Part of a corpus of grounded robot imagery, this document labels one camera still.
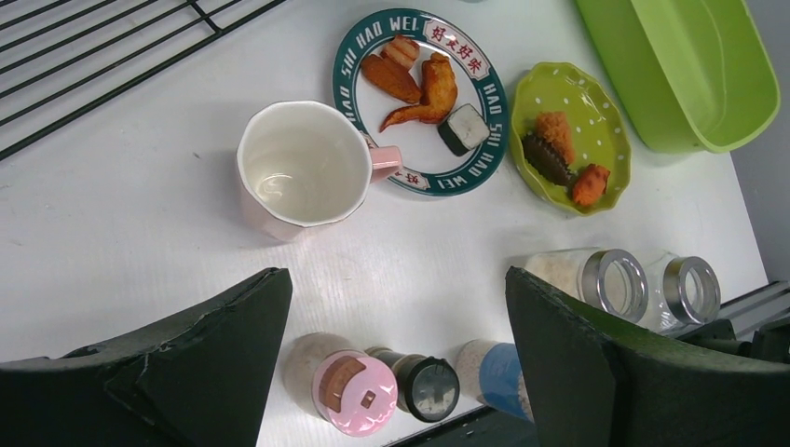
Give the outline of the silver lid blue shaker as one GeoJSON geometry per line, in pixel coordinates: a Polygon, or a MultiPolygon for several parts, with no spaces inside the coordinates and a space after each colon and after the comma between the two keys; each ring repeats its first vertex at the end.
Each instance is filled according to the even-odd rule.
{"type": "Polygon", "coordinates": [[[456,355],[461,394],[500,412],[533,422],[515,344],[471,340],[456,355]]]}

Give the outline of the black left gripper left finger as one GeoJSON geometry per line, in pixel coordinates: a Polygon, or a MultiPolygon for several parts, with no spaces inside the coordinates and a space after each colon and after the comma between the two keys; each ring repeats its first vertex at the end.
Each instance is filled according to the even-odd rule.
{"type": "Polygon", "coordinates": [[[58,358],[1,366],[5,446],[253,446],[293,296],[267,268],[58,358]]]}

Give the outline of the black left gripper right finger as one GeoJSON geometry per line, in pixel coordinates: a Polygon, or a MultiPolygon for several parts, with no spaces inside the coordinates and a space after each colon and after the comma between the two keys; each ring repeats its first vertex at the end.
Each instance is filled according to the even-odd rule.
{"type": "Polygon", "coordinates": [[[544,446],[785,446],[789,367],[688,344],[512,267],[505,296],[544,446]]]}

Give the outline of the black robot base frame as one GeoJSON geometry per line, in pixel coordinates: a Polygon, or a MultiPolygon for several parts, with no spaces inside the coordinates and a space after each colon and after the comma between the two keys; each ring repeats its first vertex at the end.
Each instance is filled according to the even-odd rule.
{"type": "MultiPolygon", "coordinates": [[[[789,315],[789,283],[775,281],[723,305],[722,318],[731,321],[735,335],[749,341],[762,325],[789,315]]],[[[393,446],[537,446],[535,426],[488,407],[452,417],[391,443],[393,446]]]]}

